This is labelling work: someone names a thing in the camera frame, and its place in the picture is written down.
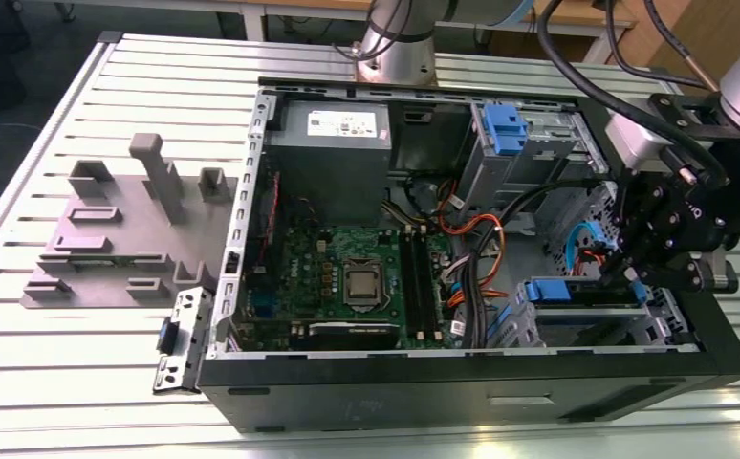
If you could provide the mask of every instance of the blue plastic clip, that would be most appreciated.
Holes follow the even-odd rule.
[[[495,143],[498,156],[515,156],[528,141],[527,126],[515,105],[484,105],[484,124]]]
[[[530,301],[571,301],[572,295],[563,279],[538,279],[527,282],[526,295]]]

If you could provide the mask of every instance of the metal bracket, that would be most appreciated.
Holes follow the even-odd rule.
[[[171,316],[163,321],[158,341],[162,359],[152,392],[155,395],[199,394],[196,379],[206,350],[214,297],[202,287],[178,294]]]

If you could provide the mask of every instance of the power cable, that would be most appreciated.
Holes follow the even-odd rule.
[[[704,167],[707,177],[704,182],[710,188],[719,188],[728,182],[726,168],[714,155],[704,149],[704,147],[686,134],[682,129],[671,125],[667,121],[660,120],[648,112],[635,107],[626,100],[611,94],[579,72],[575,66],[560,55],[551,33],[548,32],[548,21],[554,15],[555,10],[560,6],[563,0],[551,0],[547,9],[540,15],[538,21],[538,37],[540,45],[547,52],[548,59],[563,74],[563,76],[575,84],[579,90],[592,99],[595,99],[606,108],[615,111],[618,114],[628,118],[642,127],[648,129],[655,134],[659,134],[674,145],[684,148],[686,152],[691,155],[692,159]]]
[[[611,45],[611,53],[614,54],[614,58],[616,59],[616,64],[620,68],[628,72],[635,77],[656,79],[659,81],[670,81],[671,83],[684,84],[688,86],[694,86],[696,88],[707,89],[704,83],[695,78],[687,78],[684,76],[672,76],[667,74],[662,74],[659,72],[651,72],[646,70],[640,70],[636,67],[632,67],[631,64],[626,61],[620,50],[619,44],[616,39],[616,30],[614,29],[614,5],[616,0],[607,0],[606,5],[606,28],[608,34],[608,45]]]

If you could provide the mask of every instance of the metal work surface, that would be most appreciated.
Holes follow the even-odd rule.
[[[439,55],[439,84],[543,94],[575,89],[546,62]],[[623,97],[667,91],[586,66]],[[182,173],[242,175],[260,76],[348,80],[327,47],[127,35],[100,43],[0,199],[0,452],[212,457],[740,457],[740,382],[603,425],[494,426],[242,435],[199,396],[151,394],[170,309],[27,310],[19,304],[64,211],[78,160],[143,174],[135,132],[159,132]],[[730,257],[740,274],[740,246]],[[740,337],[740,292],[720,302]]]

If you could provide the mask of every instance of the table leg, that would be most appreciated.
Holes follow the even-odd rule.
[[[623,33],[626,29],[615,28],[616,31],[616,41],[619,42],[623,38]],[[586,55],[586,59],[583,63],[586,64],[606,64],[608,58],[611,57],[611,44],[608,43],[608,32],[603,31],[600,36],[591,44],[591,48],[588,49],[588,54]]]
[[[248,41],[266,41],[266,7],[262,5],[242,5],[240,9],[246,21]]]

